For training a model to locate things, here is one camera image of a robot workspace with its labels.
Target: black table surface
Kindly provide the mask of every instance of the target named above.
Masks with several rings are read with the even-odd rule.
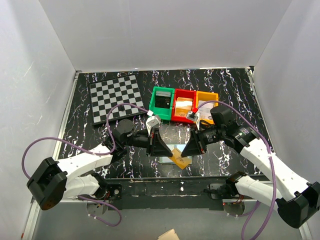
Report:
[[[108,131],[105,124],[92,126],[89,84],[130,74],[136,75],[146,109],[149,109],[154,86],[214,92],[219,94],[220,101],[236,108],[269,139],[245,68],[80,73],[63,139],[88,150],[100,144],[108,136]],[[130,119],[136,130],[142,130],[146,128],[147,117],[139,115]],[[111,128],[116,124],[118,121],[110,123]],[[186,144],[190,137],[189,127],[186,123],[163,121],[160,134],[166,144]],[[63,144],[59,158],[79,153],[79,150]],[[128,147],[128,154],[120,161],[95,171],[105,178],[210,177],[228,176],[237,171],[261,174],[251,162],[223,142],[208,145],[207,153],[192,157],[192,164],[183,170],[175,164],[160,164],[159,160],[159,157],[146,156],[143,148]]]

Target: white enclosure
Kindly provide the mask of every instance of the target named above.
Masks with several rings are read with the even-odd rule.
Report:
[[[320,181],[316,0],[4,0],[0,7],[0,239],[19,239],[31,194],[25,148],[57,136],[76,70],[255,66],[276,153]],[[27,156],[31,174],[55,142]],[[320,236],[320,213],[309,222]]]
[[[291,0],[40,0],[73,66],[256,65]]]
[[[75,70],[37,0],[2,1],[0,24],[0,239],[17,240],[32,197],[22,155],[35,139],[58,135]],[[29,174],[54,145],[30,151]]]
[[[320,180],[320,2],[294,0],[258,61],[254,79],[278,156],[312,183]],[[308,225],[320,236],[320,213]]]

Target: metal frame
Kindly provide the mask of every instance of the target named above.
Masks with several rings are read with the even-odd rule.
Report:
[[[219,68],[219,69],[228,68],[229,69],[229,68],[233,68],[233,67],[214,67],[214,69],[217,69],[217,68]],[[254,95],[256,96],[256,101],[257,101],[258,107],[259,107],[259,109],[261,109],[259,101],[258,101],[258,98],[257,98],[257,94],[256,94],[253,73],[252,73],[250,67],[246,67],[245,71],[247,72],[248,78],[250,80],[250,84],[252,85],[252,89],[253,89]],[[60,127],[59,134],[58,134],[59,138],[63,138],[64,137],[65,127],[66,127],[66,124],[67,124],[67,121],[68,121],[68,116],[69,116],[69,112],[70,112],[73,96],[74,96],[74,93],[75,93],[75,89],[76,89],[79,73],[81,73],[81,71],[76,71],[76,73],[75,73],[73,86],[72,86],[71,93],[70,93],[70,96],[69,96],[69,99],[68,99],[68,102],[67,102],[67,105],[66,105],[66,108],[65,108],[65,111],[64,111],[64,115],[63,115],[62,122],[61,122],[61,127]],[[268,128],[266,126],[266,123],[264,123],[264,125],[265,125],[267,133],[269,134]],[[54,147],[54,151],[53,151],[53,155],[52,155],[54,159],[57,159],[58,156],[59,156],[59,150],[61,148],[61,144],[62,144],[61,142],[57,142],[55,147]],[[270,181],[262,181],[262,182],[265,183],[265,184],[268,184],[268,185],[272,185],[272,183]],[[245,199],[245,201],[254,201],[254,200],[253,199]],[[83,202],[83,201],[78,200],[77,198],[74,198],[74,199],[62,200],[62,202],[80,203],[80,202]],[[24,230],[24,233],[23,233],[22,240],[32,240],[33,235],[34,235],[34,231],[35,231],[35,228],[36,228],[36,223],[37,223],[37,220],[38,220],[39,213],[40,213],[40,206],[38,205],[38,203],[34,199],[32,199],[31,206],[30,206],[30,212],[29,212],[29,216],[28,216],[28,219],[27,219],[27,223],[26,223],[26,226],[25,226],[25,230]],[[310,233],[310,230],[309,230],[309,227],[308,227],[307,223],[303,224],[299,228],[299,230],[300,230],[300,234],[301,234],[301,237],[302,237],[303,240],[312,240],[312,236],[311,236],[311,233]]]
[[[64,114],[63,114],[63,117],[62,117],[60,130],[59,130],[59,133],[58,133],[58,138],[60,138],[60,139],[62,139],[64,137],[64,134],[65,134],[65,128],[66,128],[67,121],[68,121],[68,116],[69,116],[69,112],[70,112],[70,108],[71,108],[71,103],[72,103],[72,100],[73,100],[73,97],[74,97],[74,94],[75,94],[79,73],[81,73],[81,71],[76,71],[75,72],[71,93],[70,93],[69,99],[68,99],[68,101],[66,103],[66,107],[65,107]],[[58,158],[60,147],[61,147],[61,142],[57,141],[57,143],[54,146],[54,150],[53,150],[53,154],[52,154],[54,159]],[[37,223],[37,219],[38,219],[38,216],[39,216],[39,212],[40,212],[40,206],[32,198],[30,212],[29,212],[29,216],[28,216],[28,219],[27,219],[27,222],[26,222],[26,225],[25,225],[25,229],[24,229],[22,240],[31,240],[32,239],[32,237],[34,235],[35,228],[36,228],[36,223]]]

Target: orange bin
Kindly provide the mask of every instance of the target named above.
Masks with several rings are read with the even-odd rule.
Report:
[[[206,92],[206,91],[197,91],[196,92],[196,97],[195,97],[195,107],[197,108],[199,106],[199,101],[210,101],[210,100],[219,100],[219,95],[218,93],[214,93],[214,92]],[[208,119],[208,118],[201,118],[200,120],[205,120],[210,124],[214,124],[214,121],[212,119]]]

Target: checkerboard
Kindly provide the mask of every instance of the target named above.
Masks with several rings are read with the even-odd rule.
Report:
[[[107,121],[112,107],[121,103],[130,103],[144,108],[136,76],[130,75],[90,84],[93,125]],[[124,119],[144,112],[136,107],[125,105],[112,111],[109,121]]]

